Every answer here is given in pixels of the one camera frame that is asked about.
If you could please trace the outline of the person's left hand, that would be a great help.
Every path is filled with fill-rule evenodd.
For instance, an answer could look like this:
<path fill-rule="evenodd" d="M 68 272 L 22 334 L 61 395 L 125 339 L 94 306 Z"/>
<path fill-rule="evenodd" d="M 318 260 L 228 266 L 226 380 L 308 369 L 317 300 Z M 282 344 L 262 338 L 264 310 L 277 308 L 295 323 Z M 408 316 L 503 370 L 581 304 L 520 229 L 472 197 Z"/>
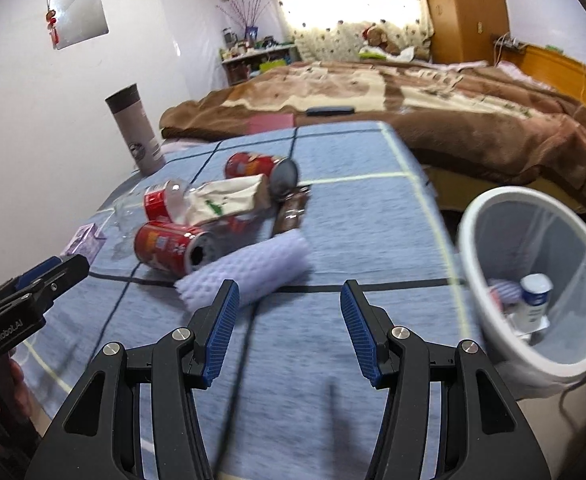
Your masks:
<path fill-rule="evenodd" d="M 16 424 L 24 425 L 31 417 L 32 408 L 24 373 L 13 359 L 13 352 L 0 357 L 0 415 L 6 415 Z"/>

